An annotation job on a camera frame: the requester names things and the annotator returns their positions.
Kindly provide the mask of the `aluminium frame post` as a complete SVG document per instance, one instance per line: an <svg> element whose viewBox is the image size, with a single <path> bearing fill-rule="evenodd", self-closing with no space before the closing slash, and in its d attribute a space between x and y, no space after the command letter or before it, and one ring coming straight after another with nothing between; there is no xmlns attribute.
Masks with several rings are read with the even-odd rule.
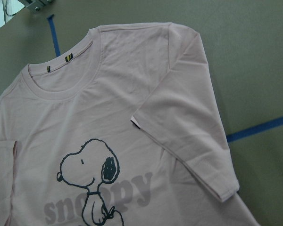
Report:
<svg viewBox="0 0 283 226"><path fill-rule="evenodd" d="M32 12L38 12L45 6L51 4L53 0L18 0L25 8Z"/></svg>

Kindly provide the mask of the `blue tape line crosswise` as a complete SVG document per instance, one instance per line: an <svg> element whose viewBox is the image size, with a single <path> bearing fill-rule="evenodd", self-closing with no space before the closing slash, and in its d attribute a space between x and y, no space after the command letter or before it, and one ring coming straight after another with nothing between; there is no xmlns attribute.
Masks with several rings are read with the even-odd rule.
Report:
<svg viewBox="0 0 283 226"><path fill-rule="evenodd" d="M262 133L264 131L267 131L267 130L270 130L270 129L273 129L273 128L276 128L282 125L283 125L283 116L267 121L267 122L264 122L264 123L261 123L261 124L258 124L258 125L255 125L255 126L252 126L252 127L249 127L249 128L246 128L246 129L243 129L241 131L229 134L226 136L226 139L227 139L227 142L230 143L230 142L237 141L237 140L258 134L258 133Z"/></svg>

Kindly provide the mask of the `pink Snoopy t-shirt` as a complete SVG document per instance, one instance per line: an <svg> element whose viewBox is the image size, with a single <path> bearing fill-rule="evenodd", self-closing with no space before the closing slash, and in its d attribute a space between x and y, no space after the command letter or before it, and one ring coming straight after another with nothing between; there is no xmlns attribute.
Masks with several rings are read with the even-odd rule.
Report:
<svg viewBox="0 0 283 226"><path fill-rule="evenodd" d="M255 226L200 34L105 25L0 96L0 226Z"/></svg>

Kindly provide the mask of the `blue tape line lengthwise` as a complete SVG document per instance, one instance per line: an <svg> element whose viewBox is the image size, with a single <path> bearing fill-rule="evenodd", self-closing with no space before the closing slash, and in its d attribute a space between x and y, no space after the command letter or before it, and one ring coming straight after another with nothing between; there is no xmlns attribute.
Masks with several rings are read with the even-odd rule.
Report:
<svg viewBox="0 0 283 226"><path fill-rule="evenodd" d="M54 14L48 16L47 21L48 21L49 26L50 26L50 32L51 32L51 36L52 36L55 55L56 55L56 57L58 57L58 56L61 55L61 53L60 53L60 49L59 49L59 45L58 45L58 38L57 38L57 34L56 34L56 29L55 29L53 17L54 17Z"/></svg>

